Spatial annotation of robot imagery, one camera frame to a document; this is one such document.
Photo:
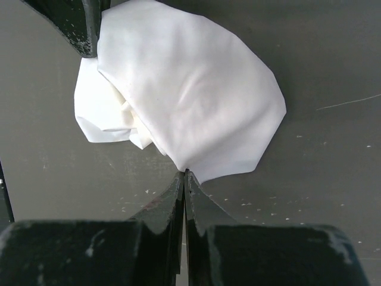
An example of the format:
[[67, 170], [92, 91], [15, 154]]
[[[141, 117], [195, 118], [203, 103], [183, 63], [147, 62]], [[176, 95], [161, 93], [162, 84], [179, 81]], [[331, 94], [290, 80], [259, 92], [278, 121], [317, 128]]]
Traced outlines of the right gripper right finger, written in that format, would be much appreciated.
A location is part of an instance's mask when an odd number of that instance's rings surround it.
[[184, 174], [190, 285], [368, 285], [346, 235], [328, 225], [245, 225]]

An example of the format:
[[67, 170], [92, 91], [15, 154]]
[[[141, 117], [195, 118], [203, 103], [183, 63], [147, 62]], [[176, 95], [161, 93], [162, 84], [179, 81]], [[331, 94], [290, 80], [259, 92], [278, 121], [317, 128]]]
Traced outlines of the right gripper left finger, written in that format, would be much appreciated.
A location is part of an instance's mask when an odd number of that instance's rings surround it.
[[2, 285], [174, 285], [184, 174], [126, 220], [24, 220], [1, 234]]

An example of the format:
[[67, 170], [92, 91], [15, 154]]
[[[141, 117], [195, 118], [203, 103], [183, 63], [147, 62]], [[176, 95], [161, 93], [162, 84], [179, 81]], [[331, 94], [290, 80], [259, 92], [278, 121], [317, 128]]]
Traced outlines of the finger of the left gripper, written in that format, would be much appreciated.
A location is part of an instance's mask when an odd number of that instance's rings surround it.
[[25, 0], [49, 21], [83, 58], [97, 56], [102, 0]]

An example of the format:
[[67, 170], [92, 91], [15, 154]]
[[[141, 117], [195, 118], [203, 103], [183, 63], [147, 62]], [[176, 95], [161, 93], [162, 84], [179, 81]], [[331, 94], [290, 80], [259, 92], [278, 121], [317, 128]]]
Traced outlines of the white underwear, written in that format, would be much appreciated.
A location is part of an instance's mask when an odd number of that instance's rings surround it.
[[253, 171], [286, 105], [273, 72], [232, 32], [157, 1], [102, 14], [74, 113], [89, 142], [154, 144], [200, 182]]

